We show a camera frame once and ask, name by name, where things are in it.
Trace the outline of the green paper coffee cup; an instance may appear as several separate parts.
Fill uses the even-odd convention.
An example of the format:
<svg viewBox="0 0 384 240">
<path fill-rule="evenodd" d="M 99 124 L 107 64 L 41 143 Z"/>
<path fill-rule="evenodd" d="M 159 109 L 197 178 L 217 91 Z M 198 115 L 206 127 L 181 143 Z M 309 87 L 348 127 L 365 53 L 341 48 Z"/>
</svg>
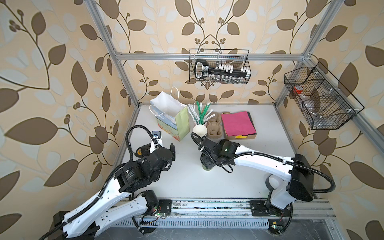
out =
<svg viewBox="0 0 384 240">
<path fill-rule="evenodd" d="M 203 166 L 203 169 L 204 169 L 204 170 L 206 170 L 206 171 L 210 171 L 210 170 L 212 170 L 212 168 L 213 168 L 215 165 L 206 166 L 206 165 L 203 165 L 203 164 L 202 164 L 202 166 Z"/>
</svg>

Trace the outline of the brown pulp cup carrier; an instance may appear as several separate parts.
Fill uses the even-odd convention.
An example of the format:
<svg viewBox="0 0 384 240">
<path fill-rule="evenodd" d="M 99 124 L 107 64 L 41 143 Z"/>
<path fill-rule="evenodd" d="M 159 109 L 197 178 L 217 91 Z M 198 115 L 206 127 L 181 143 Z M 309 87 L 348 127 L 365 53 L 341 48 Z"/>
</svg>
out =
<svg viewBox="0 0 384 240">
<path fill-rule="evenodd" d="M 207 123 L 207 137 L 211 139 L 219 139 L 223 136 L 223 125 L 220 116 L 213 117 Z"/>
</svg>

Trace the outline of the stack of paper cups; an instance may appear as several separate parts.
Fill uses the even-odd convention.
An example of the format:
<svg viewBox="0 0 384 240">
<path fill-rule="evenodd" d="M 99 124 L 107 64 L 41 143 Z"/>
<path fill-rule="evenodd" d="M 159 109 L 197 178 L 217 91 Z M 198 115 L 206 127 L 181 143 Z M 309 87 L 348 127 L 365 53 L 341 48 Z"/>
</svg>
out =
<svg viewBox="0 0 384 240">
<path fill-rule="evenodd" d="M 208 129 L 205 125 L 196 125 L 193 128 L 193 132 L 202 138 L 207 135 Z"/>
</svg>

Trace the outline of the black plastic cup lid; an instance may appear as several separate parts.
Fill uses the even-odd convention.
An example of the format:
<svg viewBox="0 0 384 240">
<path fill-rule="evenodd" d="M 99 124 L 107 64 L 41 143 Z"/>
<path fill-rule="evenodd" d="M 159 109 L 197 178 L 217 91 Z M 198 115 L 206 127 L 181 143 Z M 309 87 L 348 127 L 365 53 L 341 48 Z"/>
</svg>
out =
<svg viewBox="0 0 384 240">
<path fill-rule="evenodd" d="M 201 154 L 200 160 L 203 165 L 206 165 L 206 166 L 215 165 L 215 163 L 211 160 L 211 158 L 206 156 L 205 154 Z"/>
</svg>

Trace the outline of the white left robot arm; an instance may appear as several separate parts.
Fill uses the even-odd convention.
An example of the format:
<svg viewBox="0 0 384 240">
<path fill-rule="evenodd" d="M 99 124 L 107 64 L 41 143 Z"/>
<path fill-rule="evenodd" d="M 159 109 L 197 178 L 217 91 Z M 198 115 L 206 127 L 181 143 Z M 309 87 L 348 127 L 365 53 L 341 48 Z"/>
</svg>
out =
<svg viewBox="0 0 384 240">
<path fill-rule="evenodd" d="M 143 129 L 149 135 L 154 150 L 139 160 L 134 160 L 130 134 L 134 129 Z M 93 240 L 101 233 L 127 218 L 152 215 L 159 200 L 153 190 L 143 189 L 159 180 L 161 172 L 168 171 L 176 159 L 176 147 L 165 148 L 152 132 L 142 125 L 131 127 L 126 133 L 126 145 L 130 160 L 114 168 L 101 190 L 85 203 L 70 212 L 58 212 L 54 216 L 54 227 L 41 239 L 46 240 L 57 231 L 59 240 Z"/>
</svg>

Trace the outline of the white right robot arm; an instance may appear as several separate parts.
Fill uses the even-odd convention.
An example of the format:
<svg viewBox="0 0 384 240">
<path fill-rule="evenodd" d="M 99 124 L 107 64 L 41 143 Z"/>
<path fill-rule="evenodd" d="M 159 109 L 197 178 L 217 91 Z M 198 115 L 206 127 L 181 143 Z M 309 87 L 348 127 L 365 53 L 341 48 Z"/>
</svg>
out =
<svg viewBox="0 0 384 240">
<path fill-rule="evenodd" d="M 268 210 L 283 210 L 296 200 L 311 202 L 315 193 L 330 193 L 336 188 L 333 178 L 311 168 L 303 155 L 274 156 L 229 140 L 215 143 L 195 134 L 191 137 L 202 153 L 201 163 L 207 171 L 217 166 L 232 173 L 234 166 L 242 166 L 268 173 L 269 195 L 265 203 Z"/>
</svg>

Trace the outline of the green wrapped straw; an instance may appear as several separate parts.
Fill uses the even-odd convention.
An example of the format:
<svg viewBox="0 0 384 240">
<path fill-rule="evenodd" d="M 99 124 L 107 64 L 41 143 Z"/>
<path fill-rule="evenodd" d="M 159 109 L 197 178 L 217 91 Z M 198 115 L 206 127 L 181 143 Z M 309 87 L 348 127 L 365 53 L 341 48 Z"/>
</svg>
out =
<svg viewBox="0 0 384 240">
<path fill-rule="evenodd" d="M 204 121 L 204 118 L 208 112 L 208 109 L 210 107 L 211 103 L 206 104 L 205 106 L 203 103 L 199 103 L 197 101 L 197 107 L 198 107 L 198 117 L 200 121 Z"/>
</svg>

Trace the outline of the green white paper gift bag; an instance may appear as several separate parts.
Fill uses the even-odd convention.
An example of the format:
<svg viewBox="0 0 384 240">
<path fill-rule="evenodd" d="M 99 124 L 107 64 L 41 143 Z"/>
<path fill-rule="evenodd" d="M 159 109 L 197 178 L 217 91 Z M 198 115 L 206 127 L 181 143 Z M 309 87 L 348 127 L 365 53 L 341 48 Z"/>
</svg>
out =
<svg viewBox="0 0 384 240">
<path fill-rule="evenodd" d="M 190 123 L 187 106 L 179 102 L 179 97 L 178 88 L 172 87 L 169 94 L 161 92 L 150 100 L 149 110 L 159 127 L 180 142 L 190 132 Z"/>
</svg>

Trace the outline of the white wrapped straw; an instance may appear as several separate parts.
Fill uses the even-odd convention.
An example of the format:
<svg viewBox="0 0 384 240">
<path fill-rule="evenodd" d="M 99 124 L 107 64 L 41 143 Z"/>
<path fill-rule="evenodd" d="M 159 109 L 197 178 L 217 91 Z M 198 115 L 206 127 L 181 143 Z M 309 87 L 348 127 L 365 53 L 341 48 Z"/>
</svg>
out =
<svg viewBox="0 0 384 240">
<path fill-rule="evenodd" d="M 195 109 L 194 109 L 193 105 L 188 104 L 187 107 L 188 107 L 189 113 L 191 114 L 191 116 L 192 116 L 192 118 L 194 120 L 194 123 L 196 125 L 198 125 L 199 124 L 199 117 L 198 117 L 197 113 L 195 112 Z"/>
</svg>

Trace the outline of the grey tape roll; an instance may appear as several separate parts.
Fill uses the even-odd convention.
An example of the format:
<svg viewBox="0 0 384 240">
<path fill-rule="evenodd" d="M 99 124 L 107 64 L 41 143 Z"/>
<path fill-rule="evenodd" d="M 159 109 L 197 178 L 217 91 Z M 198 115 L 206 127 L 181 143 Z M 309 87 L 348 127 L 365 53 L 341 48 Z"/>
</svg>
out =
<svg viewBox="0 0 384 240">
<path fill-rule="evenodd" d="M 280 186 L 280 180 L 275 175 L 270 175 L 266 179 L 266 187 L 269 191 L 273 191 Z"/>
</svg>

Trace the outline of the black handheld tool in basket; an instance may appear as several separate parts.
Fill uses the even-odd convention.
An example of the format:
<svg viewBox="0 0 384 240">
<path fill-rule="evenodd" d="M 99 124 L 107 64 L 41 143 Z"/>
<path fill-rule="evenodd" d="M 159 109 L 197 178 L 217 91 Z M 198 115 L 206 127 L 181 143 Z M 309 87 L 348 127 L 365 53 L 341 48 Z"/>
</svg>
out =
<svg viewBox="0 0 384 240">
<path fill-rule="evenodd" d="M 232 65 L 218 63 L 211 67 L 206 60 L 197 60 L 194 66 L 194 74 L 196 79 L 210 78 L 232 78 L 232 79 L 248 79 L 251 77 L 251 70 L 247 67 L 235 69 Z"/>
</svg>

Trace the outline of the red capped clear bottle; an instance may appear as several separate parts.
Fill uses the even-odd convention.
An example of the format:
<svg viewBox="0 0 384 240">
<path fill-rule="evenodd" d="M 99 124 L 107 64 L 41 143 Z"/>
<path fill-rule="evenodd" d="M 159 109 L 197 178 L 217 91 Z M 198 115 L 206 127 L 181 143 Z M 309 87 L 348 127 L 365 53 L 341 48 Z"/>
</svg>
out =
<svg viewBox="0 0 384 240">
<path fill-rule="evenodd" d="M 293 87 L 293 96 L 299 97 L 302 101 L 308 100 L 308 97 L 304 94 L 304 88 L 301 85 L 295 85 Z"/>
</svg>

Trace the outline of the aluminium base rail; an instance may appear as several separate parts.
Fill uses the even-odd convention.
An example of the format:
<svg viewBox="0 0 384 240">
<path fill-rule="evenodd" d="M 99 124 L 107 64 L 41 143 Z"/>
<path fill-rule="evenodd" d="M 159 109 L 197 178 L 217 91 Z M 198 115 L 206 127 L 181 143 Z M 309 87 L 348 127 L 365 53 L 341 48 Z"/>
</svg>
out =
<svg viewBox="0 0 384 240">
<path fill-rule="evenodd" d="M 266 199 L 230 198 L 160 198 L 161 217 L 176 218 L 269 218 L 335 220 L 336 214 L 327 200 L 295 201 L 283 210 L 267 209 Z"/>
</svg>

